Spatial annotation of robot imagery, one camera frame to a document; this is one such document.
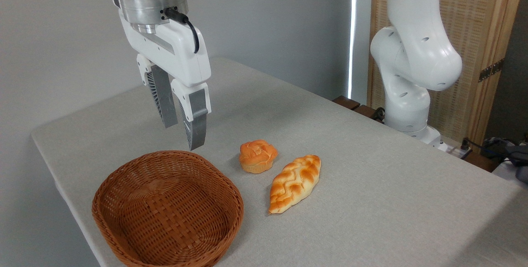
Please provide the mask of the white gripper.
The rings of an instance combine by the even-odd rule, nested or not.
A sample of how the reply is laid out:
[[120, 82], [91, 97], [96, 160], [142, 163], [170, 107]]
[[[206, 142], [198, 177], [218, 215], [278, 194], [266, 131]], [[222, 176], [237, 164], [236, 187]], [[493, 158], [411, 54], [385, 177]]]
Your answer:
[[[209, 56], [200, 30], [196, 28], [199, 50], [191, 28], [172, 19], [155, 26], [155, 34], [134, 30], [119, 11], [127, 40], [139, 53], [138, 69], [166, 128], [177, 124], [173, 93], [179, 100], [190, 150], [205, 143], [206, 117], [211, 113]], [[168, 72], [178, 80], [170, 82]]]

